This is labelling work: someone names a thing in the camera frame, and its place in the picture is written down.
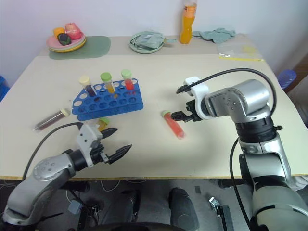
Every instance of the green placemat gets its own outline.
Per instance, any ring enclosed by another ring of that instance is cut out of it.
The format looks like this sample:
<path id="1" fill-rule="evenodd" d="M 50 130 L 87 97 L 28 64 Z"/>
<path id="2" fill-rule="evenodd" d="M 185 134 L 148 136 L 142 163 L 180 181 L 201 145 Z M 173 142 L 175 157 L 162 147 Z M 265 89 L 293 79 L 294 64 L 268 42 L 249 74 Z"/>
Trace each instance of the green placemat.
<path id="1" fill-rule="evenodd" d="M 83 47 L 68 53 L 49 51 L 51 59 L 89 59 L 106 55 L 109 52 L 111 41 L 106 36 L 87 36 Z"/>

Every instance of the stack of plates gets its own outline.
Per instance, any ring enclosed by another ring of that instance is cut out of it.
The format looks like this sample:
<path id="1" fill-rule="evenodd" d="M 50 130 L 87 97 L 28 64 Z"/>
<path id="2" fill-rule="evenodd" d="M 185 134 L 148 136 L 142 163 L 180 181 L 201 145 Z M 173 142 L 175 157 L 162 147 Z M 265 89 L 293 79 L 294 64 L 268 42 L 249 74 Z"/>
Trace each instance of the stack of plates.
<path id="1" fill-rule="evenodd" d="M 75 51 L 79 49 L 85 44 L 86 40 L 87 40 L 87 37 L 84 35 L 84 33 L 82 33 L 81 38 L 72 40 L 72 43 L 69 45 L 65 45 L 65 46 L 61 45 L 61 43 L 59 43 L 59 41 L 55 38 L 55 36 L 50 36 L 47 39 L 46 43 L 47 43 L 49 50 L 58 52 L 58 53 L 66 53 L 66 52 L 71 52 L 71 51 Z"/>

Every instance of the orange juice bottle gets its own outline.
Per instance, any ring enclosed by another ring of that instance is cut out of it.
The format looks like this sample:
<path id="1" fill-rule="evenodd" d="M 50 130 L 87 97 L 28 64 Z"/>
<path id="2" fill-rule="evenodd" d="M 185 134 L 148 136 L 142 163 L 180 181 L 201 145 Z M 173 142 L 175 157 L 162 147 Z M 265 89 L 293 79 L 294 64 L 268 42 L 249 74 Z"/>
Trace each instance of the orange juice bottle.
<path id="1" fill-rule="evenodd" d="M 197 0 L 185 0 L 180 43 L 188 44 L 192 38 L 192 24 L 197 10 Z"/>

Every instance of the blue test tube rack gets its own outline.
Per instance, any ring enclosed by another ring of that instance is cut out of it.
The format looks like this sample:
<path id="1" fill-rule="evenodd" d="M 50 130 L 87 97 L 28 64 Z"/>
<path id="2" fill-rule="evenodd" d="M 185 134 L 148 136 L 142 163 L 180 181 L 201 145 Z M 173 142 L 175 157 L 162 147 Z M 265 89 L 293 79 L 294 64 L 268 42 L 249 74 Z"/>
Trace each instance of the blue test tube rack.
<path id="1" fill-rule="evenodd" d="M 72 113 L 79 121 L 112 116 L 116 114 L 141 110 L 143 102 L 138 81 L 133 80 L 134 89 L 127 90 L 124 81 L 115 81 L 115 93 L 108 93 L 105 84 L 94 85 L 97 95 L 90 97 L 82 89 L 73 101 Z"/>

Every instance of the beige table surface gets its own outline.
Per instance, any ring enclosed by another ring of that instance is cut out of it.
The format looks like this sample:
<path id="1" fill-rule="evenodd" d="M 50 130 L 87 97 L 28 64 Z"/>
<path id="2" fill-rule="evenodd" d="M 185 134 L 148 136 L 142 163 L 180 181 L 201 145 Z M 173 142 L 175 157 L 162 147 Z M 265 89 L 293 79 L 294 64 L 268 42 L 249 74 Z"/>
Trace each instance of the beige table surface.
<path id="1" fill-rule="evenodd" d="M 106 154 L 133 144 L 131 150 L 112 165 L 97 164 L 77 173 L 77 179 L 106 178 L 228 178 L 229 154 L 237 137 L 232 120 L 225 116 L 200 122 L 181 122 L 186 138 L 178 140 L 160 113 L 185 110 L 192 100 L 188 94 L 176 95 L 177 87 L 191 76 L 207 77 L 219 71 L 247 67 L 259 70 L 274 82 L 278 104 L 273 115 L 275 125 L 282 125 L 280 136 L 293 175 L 308 175 L 308 130 L 295 107 L 280 89 L 275 75 L 262 61 L 220 59 L 215 44 L 193 38 L 189 46 L 174 44 L 153 55 L 141 55 L 127 46 L 128 38 L 115 37 L 106 56 L 95 59 L 52 60 L 43 50 L 27 67 L 0 103 L 0 175 L 2 179 L 20 179 L 29 157 L 41 139 L 59 125 L 77 121 L 70 115 L 41 132 L 33 126 L 61 107 L 72 107 L 81 90 L 78 78 L 89 75 L 100 83 L 100 74 L 110 72 L 121 80 L 122 69 L 130 69 L 141 88 L 144 108 L 109 116 L 109 128 L 118 128 L 103 140 Z M 239 36 L 235 39 L 246 39 Z M 211 91 L 256 78 L 252 73 L 231 73 L 207 82 Z M 30 167 L 43 158 L 76 149 L 76 127 L 64 128 L 43 144 Z M 239 147 L 234 155 L 234 175 L 239 177 Z"/>

